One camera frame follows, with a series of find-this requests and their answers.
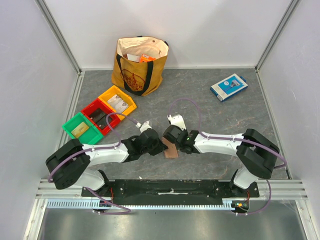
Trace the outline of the brown leather card holder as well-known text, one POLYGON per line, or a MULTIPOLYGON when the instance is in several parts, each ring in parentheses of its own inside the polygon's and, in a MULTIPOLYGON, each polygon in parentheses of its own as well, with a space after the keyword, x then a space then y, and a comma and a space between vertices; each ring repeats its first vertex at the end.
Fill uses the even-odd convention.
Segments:
POLYGON ((164 150, 164 156, 166 159, 176 159, 179 157, 178 150, 174 143, 171 143, 165 137, 162 137, 161 141, 164 145, 167 146, 167 149, 164 150))

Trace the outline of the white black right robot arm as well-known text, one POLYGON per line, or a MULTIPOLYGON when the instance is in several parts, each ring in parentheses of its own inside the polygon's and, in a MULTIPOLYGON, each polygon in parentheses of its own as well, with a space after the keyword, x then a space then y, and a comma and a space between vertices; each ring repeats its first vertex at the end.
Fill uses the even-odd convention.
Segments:
POLYGON ((235 197, 242 196, 256 180, 269 180, 280 153, 273 142, 252 128, 245 133, 221 135, 198 130, 188 132, 170 125, 163 137, 186 154, 216 153, 238 157, 243 167, 235 172, 229 184, 229 191, 235 197))

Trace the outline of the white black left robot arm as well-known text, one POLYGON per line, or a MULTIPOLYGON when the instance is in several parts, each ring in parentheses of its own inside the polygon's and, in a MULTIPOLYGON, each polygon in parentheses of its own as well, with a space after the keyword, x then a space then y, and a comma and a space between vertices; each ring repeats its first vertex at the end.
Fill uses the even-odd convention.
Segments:
POLYGON ((91 145, 71 139, 45 161, 49 171, 47 180, 53 183, 57 190, 73 185, 89 187, 103 197, 110 192, 110 184, 102 170, 93 170, 91 167, 108 163, 128 163, 138 160, 144 154, 155 156, 167 149, 152 128, 113 144, 91 145))

